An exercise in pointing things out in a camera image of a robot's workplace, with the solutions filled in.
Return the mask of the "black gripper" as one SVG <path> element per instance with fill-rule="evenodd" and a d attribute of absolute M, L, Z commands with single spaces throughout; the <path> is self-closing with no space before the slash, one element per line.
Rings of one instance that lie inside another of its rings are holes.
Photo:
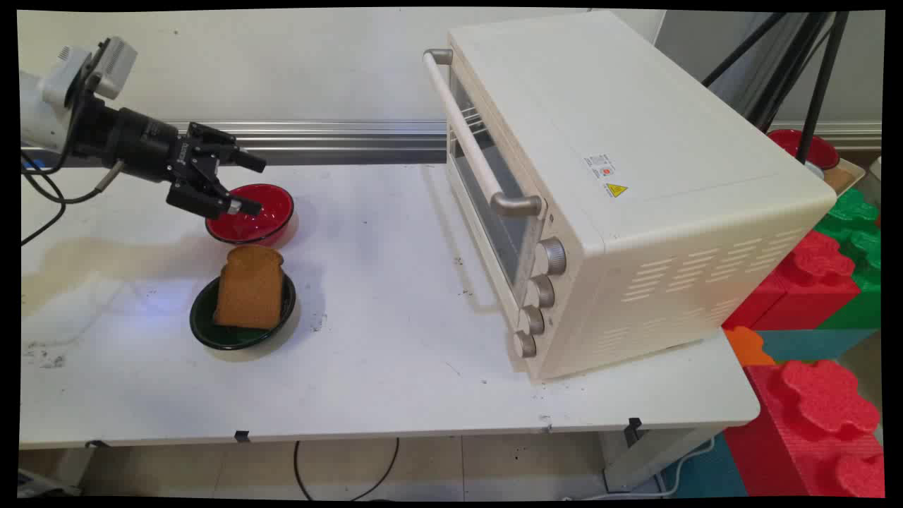
<path fill-rule="evenodd" d="M 223 214 L 258 216 L 262 205 L 229 192 L 217 177 L 219 162 L 262 173 L 267 161 L 240 147 L 236 136 L 190 122 L 186 132 L 127 107 L 115 110 L 93 95 L 78 103 L 71 154 L 97 159 L 111 168 L 149 182 L 171 182 L 166 203 L 215 221 Z M 214 158 L 219 161 L 187 161 Z"/>

